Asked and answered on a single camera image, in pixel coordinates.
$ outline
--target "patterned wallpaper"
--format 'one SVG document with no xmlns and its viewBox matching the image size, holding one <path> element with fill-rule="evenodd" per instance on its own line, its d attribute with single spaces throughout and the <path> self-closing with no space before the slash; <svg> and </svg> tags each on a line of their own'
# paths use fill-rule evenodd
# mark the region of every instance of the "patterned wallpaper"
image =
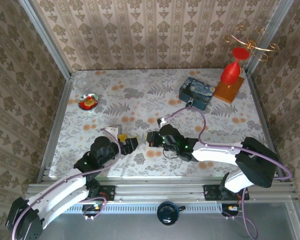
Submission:
<svg viewBox="0 0 300 240">
<path fill-rule="evenodd" d="M 300 0 L 274 36 L 281 50 L 253 73 L 272 139 L 294 176 L 300 200 Z"/>
<path fill-rule="evenodd" d="M 32 0 L 69 69 L 222 68 L 279 0 Z"/>
<path fill-rule="evenodd" d="M 0 0 L 0 240 L 37 178 L 65 79 L 16 0 Z"/>
</svg>

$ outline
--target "starry night box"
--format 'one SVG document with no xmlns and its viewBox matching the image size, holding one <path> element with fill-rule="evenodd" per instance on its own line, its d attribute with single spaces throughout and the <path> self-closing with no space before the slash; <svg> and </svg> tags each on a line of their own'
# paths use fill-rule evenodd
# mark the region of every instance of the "starry night box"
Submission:
<svg viewBox="0 0 300 240">
<path fill-rule="evenodd" d="M 188 103 L 193 99 L 192 106 L 205 110 L 208 106 L 215 88 L 193 77 L 188 77 L 179 89 L 179 99 Z"/>
</svg>

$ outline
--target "floral tablecloth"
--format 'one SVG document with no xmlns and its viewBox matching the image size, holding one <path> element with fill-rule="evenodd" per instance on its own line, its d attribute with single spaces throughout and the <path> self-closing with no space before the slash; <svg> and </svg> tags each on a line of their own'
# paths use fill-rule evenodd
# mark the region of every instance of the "floral tablecloth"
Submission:
<svg viewBox="0 0 300 240">
<path fill-rule="evenodd" d="M 222 69 L 152 69 L 79 71 L 62 123 L 49 176 L 64 176 L 89 151 L 101 128 L 122 125 L 122 133 L 138 137 L 139 147 L 132 154 L 122 156 L 102 176 L 223 176 L 236 169 L 219 162 L 184 162 L 168 159 L 162 148 L 146 145 L 146 135 L 158 131 L 157 118 L 166 117 L 183 108 L 178 99 L 179 88 L 192 76 L 216 87 Z M 99 103 L 92 111 L 78 107 L 84 93 L 95 93 Z M 203 112 L 207 127 L 202 139 L 212 143 L 240 142 L 254 137 L 265 142 L 257 110 L 247 80 L 232 104 L 213 97 Z M 184 111 L 169 122 L 185 137 L 196 138 L 203 120 L 196 112 Z M 166 152 L 167 157 L 173 153 Z"/>
</svg>

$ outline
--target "gray floor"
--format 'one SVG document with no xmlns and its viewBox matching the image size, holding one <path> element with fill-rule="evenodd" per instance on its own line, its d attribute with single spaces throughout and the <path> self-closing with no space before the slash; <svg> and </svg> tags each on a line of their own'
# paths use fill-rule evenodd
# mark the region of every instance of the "gray floor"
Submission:
<svg viewBox="0 0 300 240">
<path fill-rule="evenodd" d="M 247 204 L 247 217 L 258 228 L 259 240 L 295 240 L 284 204 Z M 219 214 L 180 213 L 172 226 L 156 214 L 102 214 L 85 221 L 80 214 L 63 214 L 39 240 L 247 240 L 242 219 L 225 220 Z"/>
</svg>

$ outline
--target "wooden block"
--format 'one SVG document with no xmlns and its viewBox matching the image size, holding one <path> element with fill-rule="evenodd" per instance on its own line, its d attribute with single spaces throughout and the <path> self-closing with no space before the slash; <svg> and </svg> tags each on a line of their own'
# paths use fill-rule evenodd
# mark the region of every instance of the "wooden block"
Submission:
<svg viewBox="0 0 300 240">
<path fill-rule="evenodd" d="M 238 77 L 237 81 L 233 85 L 228 85 L 220 81 L 214 91 L 213 96 L 231 104 L 235 99 L 244 80 L 244 78 Z"/>
</svg>

